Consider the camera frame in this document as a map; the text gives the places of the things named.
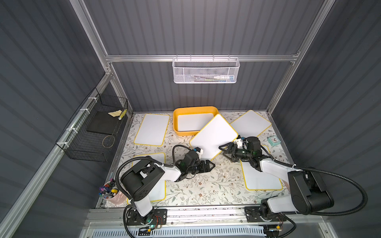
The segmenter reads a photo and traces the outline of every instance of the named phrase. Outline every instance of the metal mounting plate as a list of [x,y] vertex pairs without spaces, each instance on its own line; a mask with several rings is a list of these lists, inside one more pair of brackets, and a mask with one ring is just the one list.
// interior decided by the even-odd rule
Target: metal mounting plate
[[[167,218],[167,209],[154,209],[154,216],[161,217],[161,219],[158,220],[158,225],[165,225]],[[153,219],[151,223],[147,225],[155,225],[155,222],[156,219]],[[134,211],[134,209],[128,210],[126,223],[127,225],[145,225],[142,223],[142,220],[137,214],[137,211]]]
[[[252,207],[245,207],[245,214],[246,214],[246,220],[247,222],[263,222],[261,216],[259,215],[259,207],[258,206],[252,206]],[[286,221],[286,219],[283,216],[275,216],[271,221],[269,222],[278,222],[278,221]]]

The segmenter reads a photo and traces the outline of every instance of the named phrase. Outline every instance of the yellow tray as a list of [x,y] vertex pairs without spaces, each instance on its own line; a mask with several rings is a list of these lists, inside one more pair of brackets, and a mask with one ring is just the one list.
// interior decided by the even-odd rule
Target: yellow tray
[[178,136],[194,136],[199,131],[177,131],[177,117],[179,115],[189,115],[189,114],[203,114],[203,113],[213,113],[213,116],[218,114],[218,109],[212,106],[206,107],[182,107],[177,108],[173,111],[173,130]]

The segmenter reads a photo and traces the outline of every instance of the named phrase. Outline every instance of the ventilation grille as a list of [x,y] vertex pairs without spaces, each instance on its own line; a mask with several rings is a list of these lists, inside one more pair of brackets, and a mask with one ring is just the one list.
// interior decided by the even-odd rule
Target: ventilation grille
[[[227,225],[210,227],[163,227],[153,230],[151,235],[138,235],[138,228],[130,228],[135,237],[202,237],[202,236],[266,236],[263,227],[255,225]],[[123,228],[119,229],[95,229],[93,238],[130,238]]]

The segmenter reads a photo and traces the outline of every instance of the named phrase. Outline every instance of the black notebook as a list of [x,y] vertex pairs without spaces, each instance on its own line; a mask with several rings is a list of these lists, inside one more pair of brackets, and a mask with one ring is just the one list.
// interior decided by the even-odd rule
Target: black notebook
[[113,117],[107,112],[97,112],[87,127],[88,132],[112,135],[119,117]]

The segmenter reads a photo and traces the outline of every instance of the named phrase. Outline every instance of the gray corrugated wall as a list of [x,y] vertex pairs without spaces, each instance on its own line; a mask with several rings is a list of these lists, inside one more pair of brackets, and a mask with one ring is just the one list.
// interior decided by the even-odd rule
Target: gray corrugated wall
[[[2,220],[104,71],[68,1],[1,1],[0,65]],[[103,166],[64,157],[15,237],[57,227],[78,232],[72,228],[94,206]],[[78,182],[87,194],[72,192],[78,198],[71,200],[67,190]]]
[[131,106],[139,111],[215,106],[220,110],[266,109],[289,62],[242,62],[237,82],[177,84],[170,62],[113,63]]
[[85,0],[108,54],[294,54],[322,0]]
[[[342,238],[381,232],[381,2],[337,1],[273,117],[297,164],[348,176],[368,193],[368,205],[331,217]],[[360,193],[324,177],[335,199],[330,211],[347,210]]]
[[[294,54],[322,0],[86,0],[108,54]],[[237,83],[176,85],[170,63],[113,63],[133,110],[266,109],[288,63],[241,63]]]

